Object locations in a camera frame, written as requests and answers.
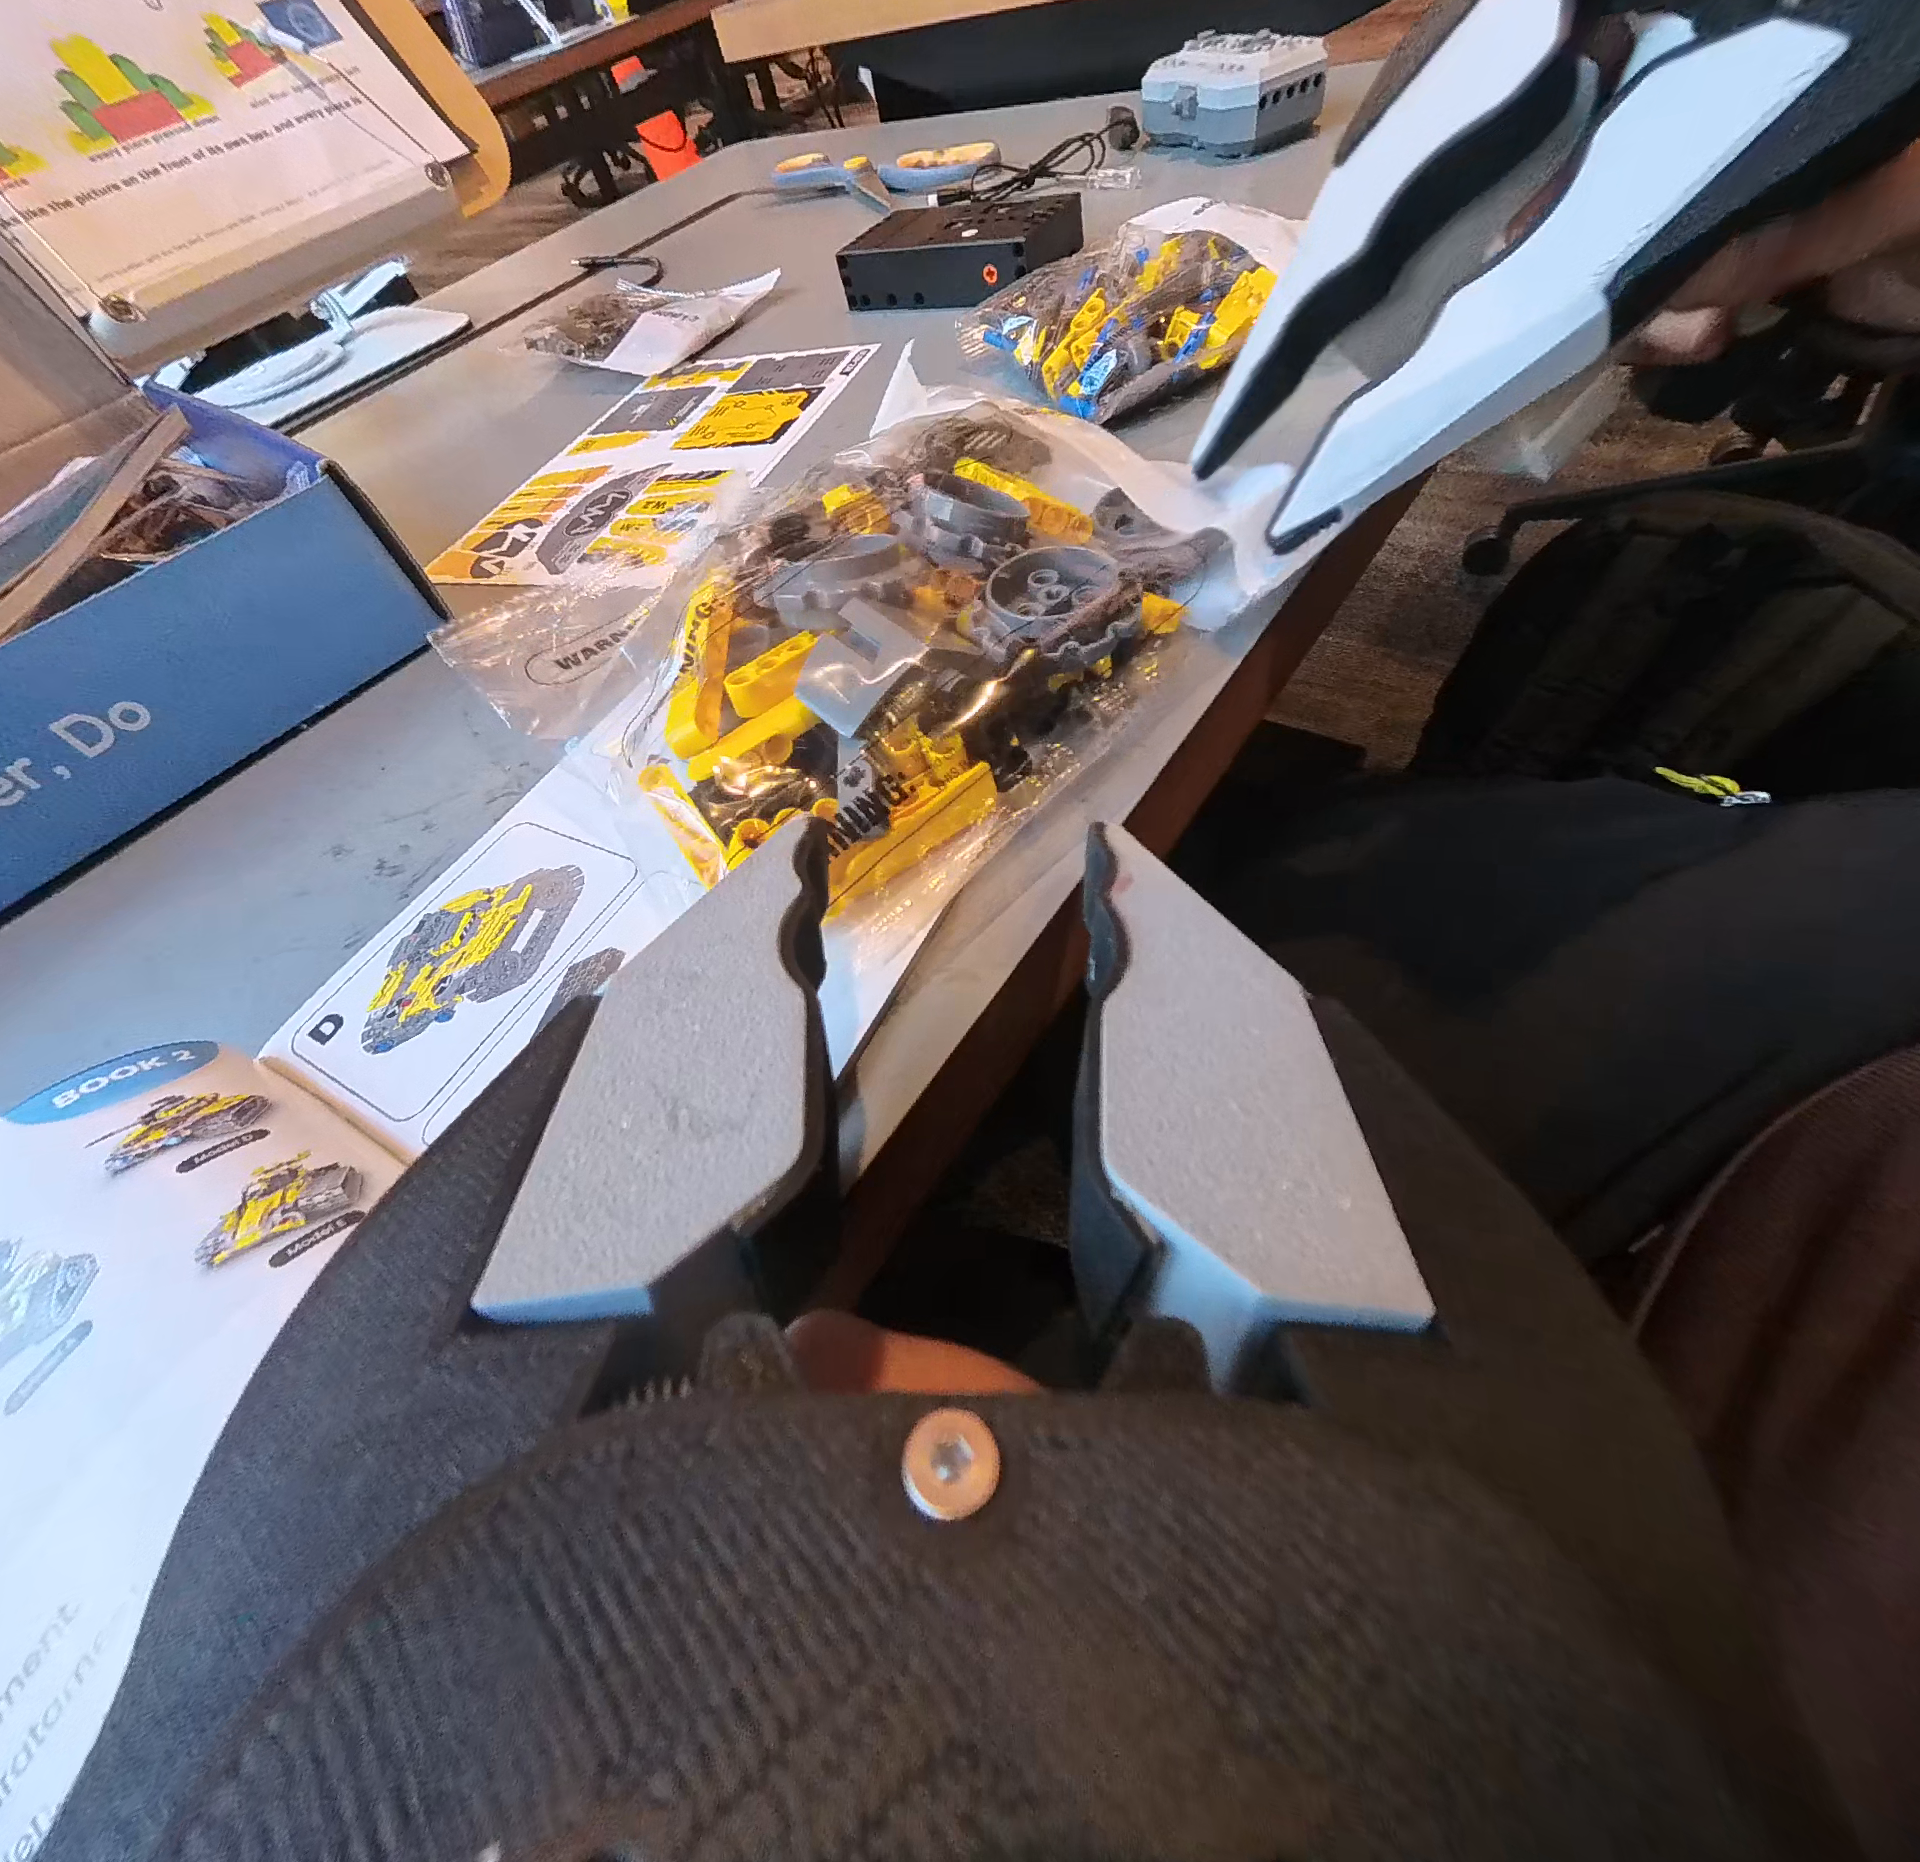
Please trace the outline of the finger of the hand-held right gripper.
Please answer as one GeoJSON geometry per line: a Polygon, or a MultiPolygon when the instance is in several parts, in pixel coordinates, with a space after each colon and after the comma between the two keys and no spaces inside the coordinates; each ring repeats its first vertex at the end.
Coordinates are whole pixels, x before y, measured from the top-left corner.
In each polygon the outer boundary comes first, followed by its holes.
{"type": "Polygon", "coordinates": [[[1586,131],[1579,0],[1435,0],[1348,124],[1299,250],[1195,448],[1218,473],[1267,424],[1304,471],[1399,374],[1586,131]]]}
{"type": "Polygon", "coordinates": [[[1311,553],[1387,491],[1597,366],[1647,270],[1707,187],[1845,60],[1845,32],[1767,17],[1719,39],[1659,17],[1567,161],[1495,259],[1442,305],[1413,362],[1335,418],[1267,522],[1271,553],[1311,553]]]}

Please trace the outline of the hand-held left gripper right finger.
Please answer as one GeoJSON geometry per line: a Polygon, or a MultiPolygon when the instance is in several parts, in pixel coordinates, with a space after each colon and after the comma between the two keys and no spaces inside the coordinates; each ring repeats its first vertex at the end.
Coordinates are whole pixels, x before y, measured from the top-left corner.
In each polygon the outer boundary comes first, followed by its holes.
{"type": "Polygon", "coordinates": [[[1069,1261],[1101,1348],[1196,1333],[1234,1390],[1282,1328],[1426,1335],[1418,1269],[1309,991],[1120,823],[1090,823],[1069,1261]]]}

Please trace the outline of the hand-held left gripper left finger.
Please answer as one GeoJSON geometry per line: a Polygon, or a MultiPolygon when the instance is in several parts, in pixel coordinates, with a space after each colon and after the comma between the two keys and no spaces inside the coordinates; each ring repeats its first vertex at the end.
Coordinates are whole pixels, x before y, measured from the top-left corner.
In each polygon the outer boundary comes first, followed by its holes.
{"type": "Polygon", "coordinates": [[[471,1308],[501,1327],[707,1327],[829,1142],[829,835],[772,830],[603,989],[471,1308]]]}

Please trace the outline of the black control box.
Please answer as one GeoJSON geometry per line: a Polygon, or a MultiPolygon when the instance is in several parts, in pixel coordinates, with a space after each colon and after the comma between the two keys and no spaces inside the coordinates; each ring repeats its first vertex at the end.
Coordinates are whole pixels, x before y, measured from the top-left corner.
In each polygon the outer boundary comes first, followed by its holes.
{"type": "Polygon", "coordinates": [[[1080,193],[956,201],[878,217],[836,253],[836,265],[855,314],[977,309],[1083,243],[1080,193]]]}

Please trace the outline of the clear bag of yellow parts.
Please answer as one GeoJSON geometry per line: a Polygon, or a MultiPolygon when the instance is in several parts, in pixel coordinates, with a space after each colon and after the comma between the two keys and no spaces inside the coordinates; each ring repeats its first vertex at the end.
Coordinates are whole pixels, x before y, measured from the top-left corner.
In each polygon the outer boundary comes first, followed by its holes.
{"type": "Polygon", "coordinates": [[[568,751],[623,848],[706,894],[784,827],[829,857],[829,1015],[1271,588],[1278,462],[1205,483],[1013,396],[922,390],[659,564],[611,556],[436,638],[568,751]]]}

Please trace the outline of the blue cardboard kit box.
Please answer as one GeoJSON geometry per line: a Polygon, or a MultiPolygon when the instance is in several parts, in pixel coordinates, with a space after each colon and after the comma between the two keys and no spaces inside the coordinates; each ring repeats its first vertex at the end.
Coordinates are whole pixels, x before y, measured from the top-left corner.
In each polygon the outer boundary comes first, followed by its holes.
{"type": "Polygon", "coordinates": [[[136,388],[2,259],[2,911],[443,624],[441,594],[334,462],[136,388]]]}

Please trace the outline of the robot kit instruction booklet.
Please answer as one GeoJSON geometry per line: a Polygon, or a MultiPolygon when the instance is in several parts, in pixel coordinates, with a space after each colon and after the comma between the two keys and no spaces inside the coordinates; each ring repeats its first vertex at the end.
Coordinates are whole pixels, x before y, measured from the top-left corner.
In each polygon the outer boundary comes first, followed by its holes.
{"type": "Polygon", "coordinates": [[[2,1860],[103,1727],[204,1463],[402,1165],[695,899],[554,770],[252,1056],[145,1046],[2,1110],[2,1860]]]}

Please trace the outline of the grey desk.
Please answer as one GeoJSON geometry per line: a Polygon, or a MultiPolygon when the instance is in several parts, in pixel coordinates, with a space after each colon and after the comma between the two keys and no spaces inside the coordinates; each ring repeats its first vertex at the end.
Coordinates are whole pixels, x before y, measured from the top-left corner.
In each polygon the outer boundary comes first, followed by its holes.
{"type": "MultiPolygon", "coordinates": [[[[779,290],[739,341],[750,351],[876,343],[878,359],[805,437],[805,448],[850,442],[873,426],[905,346],[938,385],[956,381],[956,351],[946,311],[850,319],[831,269],[850,201],[761,193],[769,165],[805,144],[726,146],[436,304],[471,319],[529,314],[578,284],[578,255],[613,250],[659,255],[677,284],[779,265],[779,290]]],[[[608,404],[498,329],[303,437],[364,487],[410,553],[432,558],[608,404]]],[[[1122,819],[1170,854],[1413,495],[1376,504],[1267,624],[1248,617],[1188,662],[1162,711],[1143,711],[1083,794],[1063,800],[1069,813],[1042,816],[967,884],[845,1089],[843,1164],[858,1175],[824,1299],[858,1299],[881,1269],[1080,999],[1086,823],[1122,819]]],[[[2,1094],[164,1035],[262,1048],[545,763],[548,751],[512,737],[436,656],[396,666],[2,923],[2,1094]]]]}

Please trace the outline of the person's right hand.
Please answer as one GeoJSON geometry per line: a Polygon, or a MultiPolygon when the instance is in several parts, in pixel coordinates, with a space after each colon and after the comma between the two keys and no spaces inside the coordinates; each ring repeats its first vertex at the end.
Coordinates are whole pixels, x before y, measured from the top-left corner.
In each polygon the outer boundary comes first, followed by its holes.
{"type": "Polygon", "coordinates": [[[1804,213],[1740,235],[1621,343],[1634,366],[1707,362],[1749,309],[1818,290],[1827,314],[1916,333],[1916,144],[1804,213]]]}

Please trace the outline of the grey motor module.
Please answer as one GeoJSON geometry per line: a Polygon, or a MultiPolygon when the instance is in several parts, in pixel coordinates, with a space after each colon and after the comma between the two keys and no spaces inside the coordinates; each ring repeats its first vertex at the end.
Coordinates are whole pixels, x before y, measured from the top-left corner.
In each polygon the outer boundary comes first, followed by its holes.
{"type": "Polygon", "coordinates": [[[1149,144],[1238,158],[1309,138],[1329,99],[1329,45],[1282,32],[1204,32],[1141,74],[1149,144]]]}

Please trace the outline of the bag of yellow blue parts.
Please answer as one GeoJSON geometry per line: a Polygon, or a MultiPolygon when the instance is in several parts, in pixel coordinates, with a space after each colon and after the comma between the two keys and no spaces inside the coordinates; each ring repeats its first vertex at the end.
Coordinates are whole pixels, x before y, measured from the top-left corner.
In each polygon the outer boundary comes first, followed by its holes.
{"type": "Polygon", "coordinates": [[[1228,371],[1296,255],[1299,217],[1184,197],[1050,263],[956,325],[972,374],[1111,426],[1228,371]]]}

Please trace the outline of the yellow and black sticker sheet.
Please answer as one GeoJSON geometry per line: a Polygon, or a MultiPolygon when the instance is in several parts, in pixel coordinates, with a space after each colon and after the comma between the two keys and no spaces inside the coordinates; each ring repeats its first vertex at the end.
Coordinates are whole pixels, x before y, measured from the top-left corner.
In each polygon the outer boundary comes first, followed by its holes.
{"type": "Polygon", "coordinates": [[[715,498],[758,487],[878,346],[692,362],[640,381],[429,564],[436,585],[545,585],[660,564],[715,498]]]}

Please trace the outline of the small bag of black pins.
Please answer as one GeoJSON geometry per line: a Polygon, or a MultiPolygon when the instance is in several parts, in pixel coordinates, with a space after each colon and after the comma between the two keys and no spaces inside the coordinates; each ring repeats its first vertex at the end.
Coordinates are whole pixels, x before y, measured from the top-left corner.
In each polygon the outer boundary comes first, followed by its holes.
{"type": "Polygon", "coordinates": [[[784,269],[716,290],[660,290],[613,277],[526,329],[517,346],[540,359],[654,378],[728,336],[779,281],[784,269]]]}

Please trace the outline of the silver monitor stand base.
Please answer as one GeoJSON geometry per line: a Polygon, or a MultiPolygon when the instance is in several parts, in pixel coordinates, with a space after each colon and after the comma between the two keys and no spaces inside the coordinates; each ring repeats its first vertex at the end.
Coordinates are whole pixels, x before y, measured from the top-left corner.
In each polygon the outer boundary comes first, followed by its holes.
{"type": "Polygon", "coordinates": [[[410,265],[391,259],[160,367],[149,385],[294,434],[469,330],[471,314],[421,304],[410,265]]]}

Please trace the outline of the white printed poster board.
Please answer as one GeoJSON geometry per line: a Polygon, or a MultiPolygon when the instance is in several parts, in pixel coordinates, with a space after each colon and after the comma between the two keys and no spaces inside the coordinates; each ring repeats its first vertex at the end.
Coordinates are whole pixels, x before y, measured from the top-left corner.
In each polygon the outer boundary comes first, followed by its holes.
{"type": "Polygon", "coordinates": [[[129,371],[501,201],[415,0],[2,0],[2,263],[129,371]]]}

